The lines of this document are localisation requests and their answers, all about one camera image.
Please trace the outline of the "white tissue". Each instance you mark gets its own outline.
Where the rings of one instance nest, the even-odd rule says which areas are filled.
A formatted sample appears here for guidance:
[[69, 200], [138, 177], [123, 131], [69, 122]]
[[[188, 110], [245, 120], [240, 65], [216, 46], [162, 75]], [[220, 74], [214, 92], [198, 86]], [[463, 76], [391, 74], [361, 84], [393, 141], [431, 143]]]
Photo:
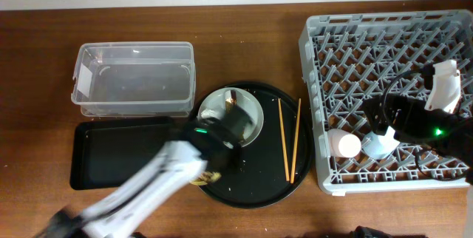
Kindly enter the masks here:
[[213, 109], [204, 109], [199, 113], [199, 119], [210, 119], [210, 118], [216, 118], [218, 119], [220, 116], [218, 111], [215, 111]]

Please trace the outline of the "pink cup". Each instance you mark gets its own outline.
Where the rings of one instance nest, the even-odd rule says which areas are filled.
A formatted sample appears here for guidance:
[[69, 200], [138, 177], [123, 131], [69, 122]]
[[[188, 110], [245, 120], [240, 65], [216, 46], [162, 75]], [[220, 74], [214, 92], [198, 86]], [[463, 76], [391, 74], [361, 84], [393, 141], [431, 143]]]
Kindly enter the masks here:
[[361, 151], [360, 139], [342, 129], [330, 129], [327, 132], [330, 154], [333, 157], [355, 157]]

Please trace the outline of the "gold snack wrapper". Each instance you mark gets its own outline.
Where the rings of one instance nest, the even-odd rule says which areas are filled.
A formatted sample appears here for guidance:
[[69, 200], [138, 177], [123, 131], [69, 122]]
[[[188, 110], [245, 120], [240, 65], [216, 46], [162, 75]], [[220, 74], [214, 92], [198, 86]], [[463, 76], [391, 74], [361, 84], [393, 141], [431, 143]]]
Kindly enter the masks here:
[[225, 110], [231, 111], [232, 107], [237, 104], [237, 91], [234, 89], [225, 92]]

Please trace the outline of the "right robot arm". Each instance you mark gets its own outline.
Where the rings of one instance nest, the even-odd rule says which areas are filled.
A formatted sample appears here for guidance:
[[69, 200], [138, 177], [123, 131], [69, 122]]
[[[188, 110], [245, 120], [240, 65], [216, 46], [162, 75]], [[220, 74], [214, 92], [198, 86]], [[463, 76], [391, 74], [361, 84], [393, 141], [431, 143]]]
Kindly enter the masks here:
[[421, 155], [434, 151], [441, 157], [453, 157], [467, 170], [455, 177], [472, 183], [472, 118], [464, 118], [442, 109], [425, 109], [426, 101], [400, 95], [381, 95], [363, 101], [361, 108], [371, 130], [385, 135], [394, 130], [392, 138], [401, 143], [425, 148], [415, 154], [415, 165], [421, 167]]

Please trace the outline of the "grey plate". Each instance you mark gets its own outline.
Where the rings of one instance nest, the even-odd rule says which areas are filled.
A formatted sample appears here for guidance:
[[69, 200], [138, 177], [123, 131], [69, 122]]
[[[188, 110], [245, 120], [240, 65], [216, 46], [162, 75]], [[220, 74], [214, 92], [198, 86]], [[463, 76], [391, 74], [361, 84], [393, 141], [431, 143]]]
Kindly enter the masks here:
[[240, 106], [242, 109], [244, 109], [254, 121], [253, 126], [247, 126], [245, 128], [244, 137], [246, 140], [242, 147], [246, 147], [258, 137], [259, 133], [262, 131], [264, 122], [264, 112], [262, 110], [262, 106], [250, 92], [236, 87], [225, 87], [218, 89], [203, 100], [198, 109], [197, 118], [199, 119], [199, 113], [201, 113], [201, 111], [204, 109], [213, 109], [219, 112], [220, 116], [218, 119], [220, 120], [226, 113], [225, 92], [231, 89], [236, 90], [237, 106]]

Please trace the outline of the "yellow bowl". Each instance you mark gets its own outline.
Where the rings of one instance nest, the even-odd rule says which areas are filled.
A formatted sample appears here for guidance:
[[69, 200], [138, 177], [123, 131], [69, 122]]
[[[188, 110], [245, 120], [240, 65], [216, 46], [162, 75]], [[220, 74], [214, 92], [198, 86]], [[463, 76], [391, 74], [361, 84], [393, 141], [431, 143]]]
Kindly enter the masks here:
[[195, 186], [204, 186], [204, 185], [207, 185], [208, 182], [204, 180], [194, 180], [194, 181], [191, 181], [191, 184]]

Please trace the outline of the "food scraps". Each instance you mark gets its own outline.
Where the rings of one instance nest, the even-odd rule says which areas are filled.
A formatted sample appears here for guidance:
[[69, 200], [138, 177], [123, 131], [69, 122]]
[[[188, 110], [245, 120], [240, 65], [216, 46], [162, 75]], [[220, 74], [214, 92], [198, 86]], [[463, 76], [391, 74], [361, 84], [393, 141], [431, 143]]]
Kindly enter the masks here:
[[206, 184], [215, 183], [220, 178], [221, 178], [221, 174], [216, 171], [205, 171], [200, 176], [200, 180]]

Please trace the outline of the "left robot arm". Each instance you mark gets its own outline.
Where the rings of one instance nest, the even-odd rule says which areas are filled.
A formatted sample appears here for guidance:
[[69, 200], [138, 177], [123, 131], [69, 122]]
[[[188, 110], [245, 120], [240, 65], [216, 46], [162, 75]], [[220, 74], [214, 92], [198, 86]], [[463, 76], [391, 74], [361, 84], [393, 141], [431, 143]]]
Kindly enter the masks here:
[[240, 135], [254, 124], [241, 107], [220, 118], [195, 118], [110, 195], [71, 217], [58, 211], [38, 237], [132, 237], [160, 205], [205, 171], [224, 172], [237, 163]]

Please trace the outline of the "blue cup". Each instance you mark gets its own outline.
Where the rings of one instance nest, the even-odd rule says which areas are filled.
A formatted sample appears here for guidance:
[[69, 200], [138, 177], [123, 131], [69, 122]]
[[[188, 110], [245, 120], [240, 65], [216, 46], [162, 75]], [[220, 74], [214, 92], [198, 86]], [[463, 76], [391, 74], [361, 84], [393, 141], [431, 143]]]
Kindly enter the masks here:
[[385, 135], [377, 135], [374, 132], [366, 134], [361, 142], [363, 153], [375, 160], [388, 157], [400, 144], [394, 138], [395, 130], [392, 127], [387, 129]]

